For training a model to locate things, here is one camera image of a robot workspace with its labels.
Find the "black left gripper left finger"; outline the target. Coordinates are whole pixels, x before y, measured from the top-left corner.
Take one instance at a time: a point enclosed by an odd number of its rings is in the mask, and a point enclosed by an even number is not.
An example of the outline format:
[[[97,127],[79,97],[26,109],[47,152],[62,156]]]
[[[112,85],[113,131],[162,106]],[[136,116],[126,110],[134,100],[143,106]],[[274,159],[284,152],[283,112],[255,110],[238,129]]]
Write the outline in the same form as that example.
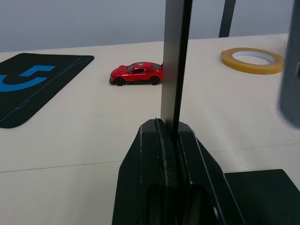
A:
[[[121,163],[114,225],[176,223],[176,158],[161,119],[143,123]]]

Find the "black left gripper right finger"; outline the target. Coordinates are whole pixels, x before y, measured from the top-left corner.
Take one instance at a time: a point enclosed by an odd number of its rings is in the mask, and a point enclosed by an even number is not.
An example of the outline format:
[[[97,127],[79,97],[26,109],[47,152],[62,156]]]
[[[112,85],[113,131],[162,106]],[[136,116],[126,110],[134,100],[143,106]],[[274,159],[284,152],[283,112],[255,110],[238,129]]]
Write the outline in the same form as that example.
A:
[[[244,225],[246,222],[221,167],[191,127],[179,123],[178,165],[180,225]]]

